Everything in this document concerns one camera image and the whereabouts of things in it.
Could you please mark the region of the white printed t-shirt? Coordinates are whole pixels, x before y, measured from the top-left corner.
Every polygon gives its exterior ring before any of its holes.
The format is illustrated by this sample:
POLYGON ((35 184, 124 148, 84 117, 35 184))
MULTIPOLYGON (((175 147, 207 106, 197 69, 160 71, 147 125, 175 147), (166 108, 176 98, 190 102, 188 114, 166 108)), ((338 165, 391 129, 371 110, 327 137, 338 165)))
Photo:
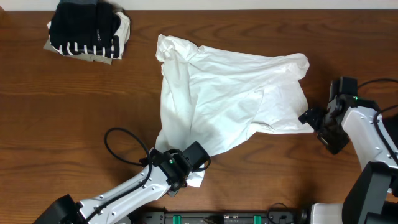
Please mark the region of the white printed t-shirt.
POLYGON ((160 151, 199 142, 215 156, 255 133, 312 132, 299 121, 308 110, 299 81, 310 66, 302 53, 265 57, 159 35, 155 56, 163 76, 160 151))

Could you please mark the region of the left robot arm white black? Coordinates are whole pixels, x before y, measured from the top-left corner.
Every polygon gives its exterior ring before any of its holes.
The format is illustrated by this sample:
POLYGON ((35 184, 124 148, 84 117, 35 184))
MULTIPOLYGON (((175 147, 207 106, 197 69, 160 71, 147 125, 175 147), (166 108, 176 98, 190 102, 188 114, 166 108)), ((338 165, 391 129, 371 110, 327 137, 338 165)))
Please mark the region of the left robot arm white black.
POLYGON ((186 150, 152 149, 145 168, 121 185, 99 196, 74 202, 70 195, 54 201, 34 224, 58 223, 117 223, 139 207, 160 199, 165 194, 175 195, 187 186, 192 172, 202 172, 210 156, 198 142, 186 150))

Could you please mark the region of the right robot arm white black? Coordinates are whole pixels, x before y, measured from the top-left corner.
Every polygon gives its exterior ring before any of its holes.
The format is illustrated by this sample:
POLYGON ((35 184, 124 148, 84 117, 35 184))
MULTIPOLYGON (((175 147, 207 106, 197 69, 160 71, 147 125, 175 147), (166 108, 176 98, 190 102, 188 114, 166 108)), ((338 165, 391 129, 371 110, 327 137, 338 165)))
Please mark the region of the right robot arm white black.
POLYGON ((397 223, 397 146, 374 100, 358 95, 355 78, 341 77, 330 86, 325 109, 306 110, 299 121, 309 124, 332 154, 352 143, 362 172, 343 203, 315 203, 306 223, 397 223))

